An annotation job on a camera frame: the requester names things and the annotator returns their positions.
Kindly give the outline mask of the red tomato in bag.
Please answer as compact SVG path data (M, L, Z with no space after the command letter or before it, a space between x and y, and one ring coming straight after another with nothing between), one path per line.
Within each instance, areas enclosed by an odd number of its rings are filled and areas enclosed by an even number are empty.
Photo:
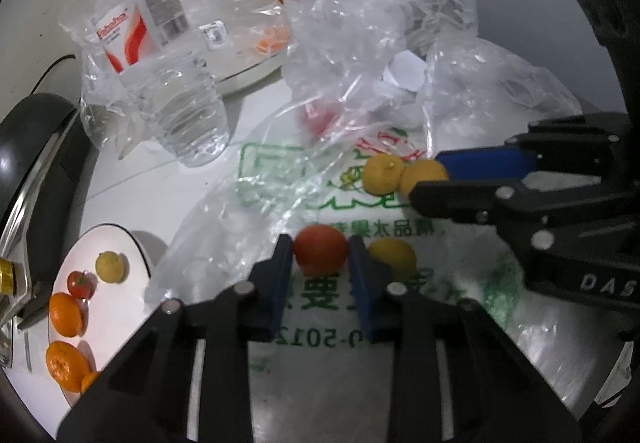
M322 102L310 102L304 105L302 122L307 131L316 138L326 133L333 122L340 116L341 110L335 105Z

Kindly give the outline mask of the black wok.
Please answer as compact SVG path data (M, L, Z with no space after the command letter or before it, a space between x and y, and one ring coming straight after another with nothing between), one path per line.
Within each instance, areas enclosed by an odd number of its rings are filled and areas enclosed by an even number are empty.
M29 170L53 134L75 111L62 96L37 93L13 107L1 122L1 222L6 221Z

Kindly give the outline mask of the silver induction cooker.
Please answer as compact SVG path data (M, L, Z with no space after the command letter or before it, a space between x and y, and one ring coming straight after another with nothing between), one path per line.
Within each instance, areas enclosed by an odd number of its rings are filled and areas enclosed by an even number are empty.
M64 258L70 207L91 151L80 119L63 122L27 172L1 230L1 258L12 263L14 295L1 297L1 365L13 364L14 331L47 312Z

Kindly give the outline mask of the small yellow kumquat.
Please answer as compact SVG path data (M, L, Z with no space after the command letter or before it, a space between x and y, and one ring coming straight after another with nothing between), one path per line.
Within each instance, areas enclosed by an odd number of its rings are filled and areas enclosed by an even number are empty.
M374 196L395 193L399 189L404 170L405 164L399 157L376 154L369 158L362 168L362 187Z
M387 264L396 281L408 281L418 274L418 260L413 248L398 238L380 238L368 248L370 257Z
M114 251L101 252L96 258L94 267L100 280L107 284L120 283L126 275L125 261L119 253Z
M399 182L399 192L408 198L418 183L448 180L448 171L442 163L435 159L421 159L404 169Z

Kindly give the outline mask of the mandarin orange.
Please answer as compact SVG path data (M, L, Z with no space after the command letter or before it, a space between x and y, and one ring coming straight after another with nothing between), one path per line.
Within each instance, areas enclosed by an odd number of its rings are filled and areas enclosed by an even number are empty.
M98 371L90 371L90 373L85 374L81 380L80 393L85 394L99 375Z
M53 341L46 351L46 365L51 378L71 393L81 393L82 381L92 372L88 359L64 341Z
M68 293L54 293L49 299L49 319L61 336L74 338L84 332L84 315L79 302Z

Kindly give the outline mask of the clear plastic water bottle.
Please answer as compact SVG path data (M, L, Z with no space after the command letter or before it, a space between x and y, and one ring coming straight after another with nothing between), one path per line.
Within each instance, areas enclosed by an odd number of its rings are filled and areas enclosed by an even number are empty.
M224 151L227 112L181 0L94 0L90 29L166 151L190 168Z

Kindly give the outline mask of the white round plate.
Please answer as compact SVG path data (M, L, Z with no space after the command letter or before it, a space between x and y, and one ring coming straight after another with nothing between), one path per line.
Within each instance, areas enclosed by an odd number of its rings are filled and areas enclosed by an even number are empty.
M125 277L118 284L98 279L92 297L85 305L85 333L68 338L48 325L48 340L65 341L88 359L91 367L101 371L129 337L145 320L142 295L150 277L145 254L137 240L123 227L101 224L89 229L67 252L56 275L53 290L64 293L66 279L74 271L96 272L94 263L106 251L122 256Z

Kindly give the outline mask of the crumpled clear plastic bag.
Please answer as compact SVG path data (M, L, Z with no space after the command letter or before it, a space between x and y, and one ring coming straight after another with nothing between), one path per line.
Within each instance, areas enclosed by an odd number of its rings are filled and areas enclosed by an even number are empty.
M435 155L580 111L549 70L480 38L476 0L283 2L292 98L252 132L256 143L319 153L390 126L415 132ZM320 138L302 122L310 102L341 110Z

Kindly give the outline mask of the printed plastic fruit bag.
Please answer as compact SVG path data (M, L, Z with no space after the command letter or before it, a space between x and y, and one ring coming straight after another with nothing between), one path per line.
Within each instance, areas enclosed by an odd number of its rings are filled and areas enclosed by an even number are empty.
M273 343L288 308L299 249L265 200L237 215L213 192L179 227L152 276L151 316L166 363L153 380L195 399L186 422L155 418L164 442L255 440L251 343ZM453 305L410 289L362 237L322 248L321 265L346 271L362 336L393 350L385 437L390 442L619 442L624 405L575 418L473 299Z

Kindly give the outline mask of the small plate with peels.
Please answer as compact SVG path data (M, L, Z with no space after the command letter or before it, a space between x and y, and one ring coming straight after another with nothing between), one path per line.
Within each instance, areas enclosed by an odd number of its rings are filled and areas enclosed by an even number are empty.
M206 53L209 71L222 96L231 96L258 84L278 70L285 60L291 33L285 24L238 26L214 44L210 33L210 47Z

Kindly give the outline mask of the red cherry tomato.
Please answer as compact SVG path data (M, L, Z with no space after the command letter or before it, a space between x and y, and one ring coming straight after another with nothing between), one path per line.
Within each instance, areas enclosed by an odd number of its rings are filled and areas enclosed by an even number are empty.
M73 271L67 275L66 286L70 296L77 300L89 300L96 289L96 280L88 272Z
M348 255L347 239L333 226L305 226L295 237L293 251L306 277L322 277L340 272Z

